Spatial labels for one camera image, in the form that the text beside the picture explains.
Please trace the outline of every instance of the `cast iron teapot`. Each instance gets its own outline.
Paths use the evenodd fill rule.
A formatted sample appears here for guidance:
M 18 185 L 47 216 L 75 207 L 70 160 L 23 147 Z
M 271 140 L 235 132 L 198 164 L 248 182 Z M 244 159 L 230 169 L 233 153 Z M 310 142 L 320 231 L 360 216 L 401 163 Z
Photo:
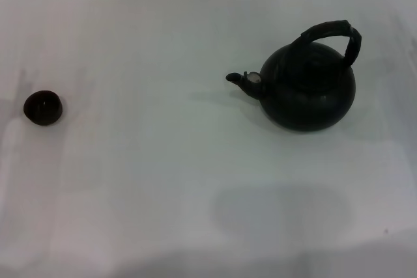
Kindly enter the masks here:
M 331 36 L 350 38 L 345 56 L 313 42 Z M 321 130 L 339 122 L 353 103 L 356 87 L 351 65 L 361 41 L 348 21 L 322 23 L 272 54 L 260 74 L 230 73 L 226 80 L 260 100 L 278 124 L 298 131 Z

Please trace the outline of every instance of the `black teapot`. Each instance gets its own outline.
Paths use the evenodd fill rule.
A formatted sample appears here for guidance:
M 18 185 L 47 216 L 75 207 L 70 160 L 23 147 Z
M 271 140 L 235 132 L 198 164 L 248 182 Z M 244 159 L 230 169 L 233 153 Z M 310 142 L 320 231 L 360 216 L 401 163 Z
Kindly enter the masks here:
M 345 56 L 313 41 L 349 37 Z M 348 21 L 326 22 L 308 29 L 292 44 L 272 54 L 261 73 L 230 73 L 226 80 L 261 102 L 278 124 L 298 131 L 314 131 L 339 122 L 355 95 L 351 65 L 362 37 Z

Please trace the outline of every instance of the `teapot lid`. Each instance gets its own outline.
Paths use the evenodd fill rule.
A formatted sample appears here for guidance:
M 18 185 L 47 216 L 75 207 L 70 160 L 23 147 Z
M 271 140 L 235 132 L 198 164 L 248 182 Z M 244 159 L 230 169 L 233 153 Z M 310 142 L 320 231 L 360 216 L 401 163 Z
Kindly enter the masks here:
M 347 36 L 345 56 L 314 40 L 331 36 Z M 297 88 L 306 91 L 325 91 L 337 87 L 343 70 L 356 60 L 362 37 L 348 21 L 326 22 L 302 33 L 280 61 L 284 76 Z

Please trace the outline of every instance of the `teapot spout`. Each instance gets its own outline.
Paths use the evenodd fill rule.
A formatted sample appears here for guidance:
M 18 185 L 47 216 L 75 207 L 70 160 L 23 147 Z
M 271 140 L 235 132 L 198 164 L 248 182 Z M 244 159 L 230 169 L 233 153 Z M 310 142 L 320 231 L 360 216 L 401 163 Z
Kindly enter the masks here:
M 230 73 L 226 80 L 239 86 L 248 96 L 260 100 L 265 97 L 265 84 L 262 82 L 261 75 L 256 72 Z

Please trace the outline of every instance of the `dark object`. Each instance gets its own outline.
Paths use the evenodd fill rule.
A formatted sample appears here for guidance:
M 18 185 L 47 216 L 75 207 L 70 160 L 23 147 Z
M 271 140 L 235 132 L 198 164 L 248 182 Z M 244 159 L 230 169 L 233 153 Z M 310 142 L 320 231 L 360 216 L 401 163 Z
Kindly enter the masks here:
M 349 37 L 345 56 L 313 42 L 330 36 Z M 321 130 L 339 122 L 350 109 L 355 82 L 351 65 L 362 37 L 348 21 L 313 26 L 292 44 L 266 60 L 261 73 L 231 73 L 226 80 L 258 99 L 265 112 L 286 128 Z
M 38 91 L 25 102 L 23 112 L 26 117 L 41 126 L 47 126 L 55 123 L 63 114 L 63 105 L 58 97 L 52 91 Z

